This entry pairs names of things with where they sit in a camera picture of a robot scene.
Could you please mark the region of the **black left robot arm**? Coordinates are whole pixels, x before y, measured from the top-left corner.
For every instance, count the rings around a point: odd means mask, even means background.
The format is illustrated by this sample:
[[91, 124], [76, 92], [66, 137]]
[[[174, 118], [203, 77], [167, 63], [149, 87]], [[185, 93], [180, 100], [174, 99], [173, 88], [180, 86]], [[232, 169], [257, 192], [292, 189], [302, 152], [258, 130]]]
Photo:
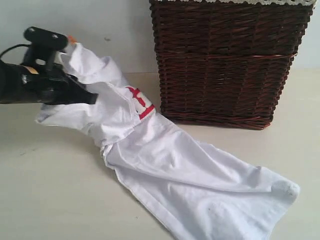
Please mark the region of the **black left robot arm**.
[[26, 44], [21, 64], [0, 62], [0, 103], [46, 105], [93, 105], [98, 98], [77, 77], [55, 63], [56, 49]]

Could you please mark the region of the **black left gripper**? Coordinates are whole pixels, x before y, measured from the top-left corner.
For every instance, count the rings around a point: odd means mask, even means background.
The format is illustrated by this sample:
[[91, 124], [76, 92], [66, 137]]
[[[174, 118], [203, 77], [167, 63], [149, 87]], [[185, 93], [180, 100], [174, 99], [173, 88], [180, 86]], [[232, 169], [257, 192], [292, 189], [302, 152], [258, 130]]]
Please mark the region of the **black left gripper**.
[[64, 72], [63, 66], [55, 63], [57, 53], [65, 53], [65, 48], [29, 46], [21, 65], [36, 71], [27, 76], [27, 89], [36, 94], [37, 100], [49, 105], [88, 104], [94, 105], [99, 96], [90, 92], [84, 84]]

